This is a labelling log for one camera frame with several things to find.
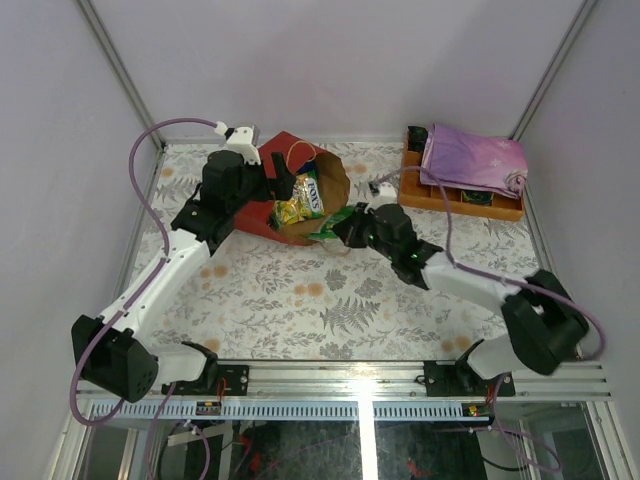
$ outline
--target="pink and purple fabric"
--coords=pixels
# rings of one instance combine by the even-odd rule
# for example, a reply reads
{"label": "pink and purple fabric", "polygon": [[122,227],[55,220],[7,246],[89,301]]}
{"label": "pink and purple fabric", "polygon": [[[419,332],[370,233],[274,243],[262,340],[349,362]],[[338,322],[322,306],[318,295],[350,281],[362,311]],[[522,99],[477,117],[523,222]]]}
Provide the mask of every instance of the pink and purple fabric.
{"label": "pink and purple fabric", "polygon": [[[428,129],[422,166],[447,187],[495,192],[519,198],[527,180],[527,161],[519,142],[482,137],[444,125]],[[422,172],[424,185],[435,185]]]}

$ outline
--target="yellow snack package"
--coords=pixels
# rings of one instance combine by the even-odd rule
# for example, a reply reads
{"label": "yellow snack package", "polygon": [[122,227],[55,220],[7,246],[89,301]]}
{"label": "yellow snack package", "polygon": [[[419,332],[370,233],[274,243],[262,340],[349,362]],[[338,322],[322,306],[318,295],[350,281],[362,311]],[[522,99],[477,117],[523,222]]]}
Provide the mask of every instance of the yellow snack package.
{"label": "yellow snack package", "polygon": [[320,198],[316,173],[310,170],[296,177],[290,200],[276,200],[272,218],[276,227],[301,222],[309,218],[324,216],[324,205]]}

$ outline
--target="lay's logo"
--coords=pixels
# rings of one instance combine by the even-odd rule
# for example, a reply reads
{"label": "lay's logo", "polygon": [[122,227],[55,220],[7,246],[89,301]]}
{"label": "lay's logo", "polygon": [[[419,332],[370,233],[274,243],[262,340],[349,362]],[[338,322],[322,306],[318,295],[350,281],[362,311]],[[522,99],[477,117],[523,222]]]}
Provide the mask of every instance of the lay's logo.
{"label": "lay's logo", "polygon": [[318,182],[313,178],[306,178],[305,184],[309,190],[309,199],[311,200],[311,211],[313,213],[322,213],[324,207],[322,205],[322,199],[320,198],[320,192],[318,191]]}

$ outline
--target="floral tablecloth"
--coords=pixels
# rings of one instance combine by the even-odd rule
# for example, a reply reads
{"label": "floral tablecloth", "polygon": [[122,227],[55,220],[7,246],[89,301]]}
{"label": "floral tablecloth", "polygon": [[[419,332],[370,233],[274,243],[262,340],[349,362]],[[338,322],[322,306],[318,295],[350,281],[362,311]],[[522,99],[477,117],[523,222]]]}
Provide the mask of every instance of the floral tablecloth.
{"label": "floral tablecloth", "polygon": [[[351,178],[351,201],[367,201],[367,182],[397,168],[402,144],[332,143]],[[168,226],[200,179],[211,145],[170,145],[153,207]],[[418,234],[443,245],[446,217],[406,209]],[[161,247],[150,220],[134,275]],[[460,260],[511,273],[536,269],[526,224],[454,215]],[[457,358],[479,338],[505,331],[499,317],[442,292],[398,280],[374,251],[331,254],[233,232],[164,316],[158,344],[191,340],[221,358],[424,360]]]}

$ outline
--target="black mounting plate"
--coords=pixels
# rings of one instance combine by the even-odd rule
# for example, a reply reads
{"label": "black mounting plate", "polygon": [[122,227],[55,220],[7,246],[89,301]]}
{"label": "black mounting plate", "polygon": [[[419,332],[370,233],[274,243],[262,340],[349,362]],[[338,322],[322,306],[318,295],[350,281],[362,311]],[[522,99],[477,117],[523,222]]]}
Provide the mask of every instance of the black mounting plate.
{"label": "black mounting plate", "polygon": [[[192,388],[188,384],[178,384],[174,395],[198,395],[206,397],[218,396],[218,385],[224,378],[227,381],[225,397],[246,397],[249,389],[249,365],[218,365],[218,381],[208,390]],[[167,394],[169,387],[162,386],[162,393]]]}
{"label": "black mounting plate", "polygon": [[[498,377],[483,380],[479,377],[465,389],[458,380],[455,362],[425,361],[424,384],[428,397],[486,397],[491,385],[496,385]],[[507,374],[502,382],[498,397],[515,397],[516,389],[511,374]]]}

